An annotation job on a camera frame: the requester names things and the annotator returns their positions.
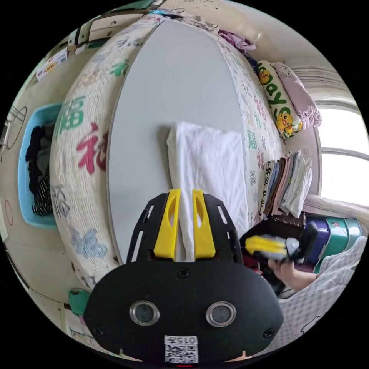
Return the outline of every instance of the window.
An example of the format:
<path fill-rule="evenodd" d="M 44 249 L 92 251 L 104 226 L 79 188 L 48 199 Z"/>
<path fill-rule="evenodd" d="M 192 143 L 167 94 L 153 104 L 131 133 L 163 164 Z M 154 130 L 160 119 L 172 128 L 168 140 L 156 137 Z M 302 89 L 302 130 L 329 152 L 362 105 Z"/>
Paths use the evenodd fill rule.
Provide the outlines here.
<path fill-rule="evenodd" d="M 321 196 L 369 206 L 369 138 L 359 111 L 319 104 L 322 153 Z"/>

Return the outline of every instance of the person's hand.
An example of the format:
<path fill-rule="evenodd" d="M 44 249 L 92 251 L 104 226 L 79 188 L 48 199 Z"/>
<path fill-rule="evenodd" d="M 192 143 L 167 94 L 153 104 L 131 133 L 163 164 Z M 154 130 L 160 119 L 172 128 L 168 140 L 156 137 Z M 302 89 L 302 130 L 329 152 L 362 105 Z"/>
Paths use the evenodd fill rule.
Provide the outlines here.
<path fill-rule="evenodd" d="M 268 266 L 274 271 L 275 276 L 286 286 L 294 289 L 296 292 L 301 291 L 308 285 L 313 283 L 317 275 L 315 273 L 303 272 L 296 270 L 293 261 L 275 261 L 268 260 Z"/>
<path fill-rule="evenodd" d="M 268 260 L 268 266 L 274 271 L 275 276 L 286 285 L 290 285 L 291 281 L 295 279 L 295 265 L 293 261 L 275 261 Z"/>
<path fill-rule="evenodd" d="M 246 351 L 243 351 L 242 356 L 236 357 L 235 359 L 228 360 L 228 361 L 225 361 L 225 362 L 241 361 L 241 360 L 246 360 L 246 359 L 251 359 L 251 358 L 252 358 L 252 356 L 246 356 Z"/>

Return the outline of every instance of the camera lens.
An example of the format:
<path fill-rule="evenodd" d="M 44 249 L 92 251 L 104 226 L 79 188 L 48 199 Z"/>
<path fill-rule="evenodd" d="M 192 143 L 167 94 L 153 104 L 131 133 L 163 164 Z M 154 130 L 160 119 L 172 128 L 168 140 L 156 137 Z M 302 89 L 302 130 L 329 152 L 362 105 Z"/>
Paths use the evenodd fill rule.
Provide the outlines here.
<path fill-rule="evenodd" d="M 213 327 L 226 327 L 236 317 L 236 308 L 225 301 L 212 304 L 206 312 L 206 320 Z"/>
<path fill-rule="evenodd" d="M 137 301 L 130 307 L 131 319 L 140 326 L 151 326 L 159 320 L 158 308 L 149 301 Z"/>

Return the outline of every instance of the duck pillow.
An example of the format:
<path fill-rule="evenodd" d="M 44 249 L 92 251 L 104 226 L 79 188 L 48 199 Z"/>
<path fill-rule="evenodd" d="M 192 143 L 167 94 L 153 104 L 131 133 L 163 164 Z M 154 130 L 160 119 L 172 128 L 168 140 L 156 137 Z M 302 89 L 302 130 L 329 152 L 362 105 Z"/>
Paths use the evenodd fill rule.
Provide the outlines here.
<path fill-rule="evenodd" d="M 258 62 L 258 72 L 281 139 L 292 137 L 294 132 L 301 131 L 303 124 L 276 70 L 262 60 Z"/>

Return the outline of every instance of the white sheet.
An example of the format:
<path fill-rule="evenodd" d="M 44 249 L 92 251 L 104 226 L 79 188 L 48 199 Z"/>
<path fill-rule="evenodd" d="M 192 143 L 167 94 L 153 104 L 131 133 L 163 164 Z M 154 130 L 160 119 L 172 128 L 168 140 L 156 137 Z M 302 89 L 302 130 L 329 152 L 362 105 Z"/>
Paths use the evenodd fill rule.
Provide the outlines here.
<path fill-rule="evenodd" d="M 172 186 L 181 189 L 179 222 L 185 261 L 191 262 L 193 189 L 223 201 L 239 236 L 249 229 L 242 138 L 240 133 L 180 122 L 173 125 L 167 144 Z"/>

